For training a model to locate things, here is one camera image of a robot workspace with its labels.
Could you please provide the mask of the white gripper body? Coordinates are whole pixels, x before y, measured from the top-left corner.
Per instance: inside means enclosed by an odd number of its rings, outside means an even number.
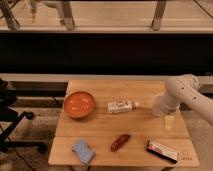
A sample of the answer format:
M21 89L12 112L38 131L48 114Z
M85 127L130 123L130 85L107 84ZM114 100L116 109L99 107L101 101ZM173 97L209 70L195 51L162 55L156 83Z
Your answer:
M169 108L164 102L162 96L156 96L153 101L152 114L156 117L171 114L174 110Z

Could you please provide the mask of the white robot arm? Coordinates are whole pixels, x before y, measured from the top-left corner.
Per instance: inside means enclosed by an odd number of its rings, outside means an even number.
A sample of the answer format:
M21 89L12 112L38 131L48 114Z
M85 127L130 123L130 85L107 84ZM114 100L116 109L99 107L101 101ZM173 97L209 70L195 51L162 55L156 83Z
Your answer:
M156 117L172 114L184 103L213 125L213 100L200 94L198 89L199 81L195 75L169 77L164 93L154 98L152 114Z

